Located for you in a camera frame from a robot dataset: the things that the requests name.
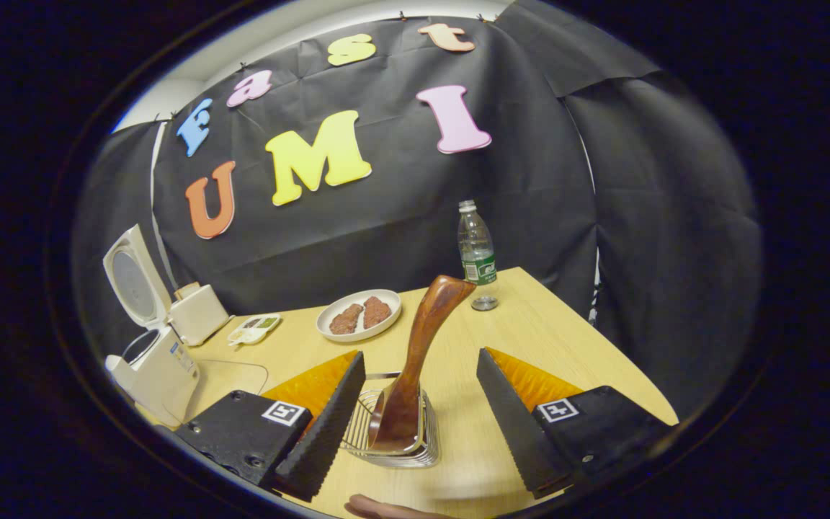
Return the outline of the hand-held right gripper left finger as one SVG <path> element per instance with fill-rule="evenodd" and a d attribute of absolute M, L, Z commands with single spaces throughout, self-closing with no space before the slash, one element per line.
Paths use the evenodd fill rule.
<path fill-rule="evenodd" d="M 266 394 L 230 391 L 174 434 L 241 479 L 310 502 L 332 466 L 363 382 L 365 357 L 353 350 Z"/>

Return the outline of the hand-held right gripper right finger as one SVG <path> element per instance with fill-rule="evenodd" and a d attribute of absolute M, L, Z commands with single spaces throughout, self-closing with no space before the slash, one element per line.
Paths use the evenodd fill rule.
<path fill-rule="evenodd" d="M 610 386 L 587 391 L 482 348 L 477 378 L 535 498 L 600 484 L 646 459 L 671 427 Z"/>

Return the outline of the metal wire chopstick holder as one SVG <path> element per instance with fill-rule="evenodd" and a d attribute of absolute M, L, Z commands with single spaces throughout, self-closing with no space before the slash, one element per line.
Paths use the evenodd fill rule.
<path fill-rule="evenodd" d="M 419 433 L 410 446 L 400 451 L 375 451 L 368 448 L 368 426 L 379 394 L 388 387 L 389 381 L 395 381 L 400 374 L 400 371 L 366 374 L 366 381 L 381 381 L 382 385 L 360 392 L 340 448 L 376 466 L 389 469 L 428 469 L 439 462 L 441 449 L 434 407 L 426 391 L 421 391 L 419 395 Z"/>

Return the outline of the brown wooden spoon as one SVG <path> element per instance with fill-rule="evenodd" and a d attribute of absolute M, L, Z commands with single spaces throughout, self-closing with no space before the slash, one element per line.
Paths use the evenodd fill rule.
<path fill-rule="evenodd" d="M 419 434 L 419 376 L 434 336 L 447 318 L 477 288 L 468 280 L 440 275 L 419 302 L 406 361 L 401 374 L 383 390 L 368 425 L 368 448 L 401 451 L 415 443 Z"/>

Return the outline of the white rice cooker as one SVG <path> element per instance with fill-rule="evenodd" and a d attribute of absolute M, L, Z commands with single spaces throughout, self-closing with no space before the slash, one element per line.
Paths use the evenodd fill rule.
<path fill-rule="evenodd" d="M 111 246 L 102 260 L 113 292 L 132 321 L 145 329 L 131 345 L 143 349 L 131 360 L 107 355 L 105 368 L 122 390 L 167 427 L 187 420 L 200 378 L 197 363 L 170 325 L 171 299 L 148 253 L 139 226 Z"/>

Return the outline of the white plate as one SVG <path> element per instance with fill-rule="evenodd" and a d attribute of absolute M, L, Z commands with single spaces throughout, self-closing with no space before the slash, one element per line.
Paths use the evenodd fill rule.
<path fill-rule="evenodd" d="M 365 310 L 362 310 L 358 315 L 355 324 L 354 332 L 352 333 L 333 333 L 330 325 L 336 316 L 348 309 L 353 303 L 359 306 L 365 306 L 365 302 L 369 298 L 377 298 L 386 304 L 389 308 L 388 318 L 383 319 L 379 323 L 375 323 L 372 327 L 365 327 Z M 359 342 L 368 340 L 393 326 L 395 321 L 401 315 L 402 301 L 401 296 L 392 290 L 388 289 L 372 289 L 360 291 L 358 293 L 350 293 L 348 296 L 337 299 L 330 303 L 318 315 L 316 327 L 319 332 L 325 337 L 334 342 Z"/>

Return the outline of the brown meat piece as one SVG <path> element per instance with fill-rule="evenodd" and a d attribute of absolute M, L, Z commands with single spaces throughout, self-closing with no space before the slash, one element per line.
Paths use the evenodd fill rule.
<path fill-rule="evenodd" d="M 365 300 L 365 319 L 363 319 L 363 325 L 365 325 L 365 329 L 371 329 L 384 322 L 391 314 L 392 309 L 388 303 L 376 298 L 376 296 L 370 296 Z"/>
<path fill-rule="evenodd" d="M 335 335 L 355 333 L 359 316 L 363 311 L 365 311 L 364 306 L 359 303 L 352 303 L 348 308 L 334 316 L 332 322 L 329 323 L 329 331 Z"/>

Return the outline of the white divided sauce dish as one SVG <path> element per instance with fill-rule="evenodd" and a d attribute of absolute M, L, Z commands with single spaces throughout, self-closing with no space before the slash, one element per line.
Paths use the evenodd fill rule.
<path fill-rule="evenodd" d="M 277 328 L 281 322 L 279 314 L 257 314 L 248 316 L 227 337 L 228 344 L 235 347 L 252 345 L 264 339 L 268 332 Z"/>

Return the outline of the white toaster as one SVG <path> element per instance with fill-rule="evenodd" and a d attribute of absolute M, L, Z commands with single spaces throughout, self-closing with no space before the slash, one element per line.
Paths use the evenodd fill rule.
<path fill-rule="evenodd" d="M 204 344 L 230 319 L 211 285 L 200 285 L 197 292 L 182 300 L 174 299 L 168 323 L 189 346 Z"/>

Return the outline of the clear plastic water bottle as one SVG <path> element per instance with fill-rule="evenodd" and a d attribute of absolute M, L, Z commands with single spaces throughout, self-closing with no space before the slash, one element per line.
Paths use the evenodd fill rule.
<path fill-rule="evenodd" d="M 458 204 L 458 249 L 465 279 L 477 286 L 494 283 L 497 276 L 493 237 L 473 200 Z"/>

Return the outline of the black backdrop cloth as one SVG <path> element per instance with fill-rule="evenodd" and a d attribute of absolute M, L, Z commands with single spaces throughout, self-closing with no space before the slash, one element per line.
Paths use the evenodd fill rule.
<path fill-rule="evenodd" d="M 473 198 L 501 268 L 520 267 L 656 384 L 679 417 L 742 357 L 762 231 L 737 152 L 688 89 L 638 50 L 540 0 L 495 23 L 343 27 L 224 76 L 171 119 L 110 135 L 73 220 L 71 278 L 102 355 L 136 328 L 103 270 L 122 232 L 159 232 L 181 285 L 234 314 L 408 291 L 463 275 Z"/>

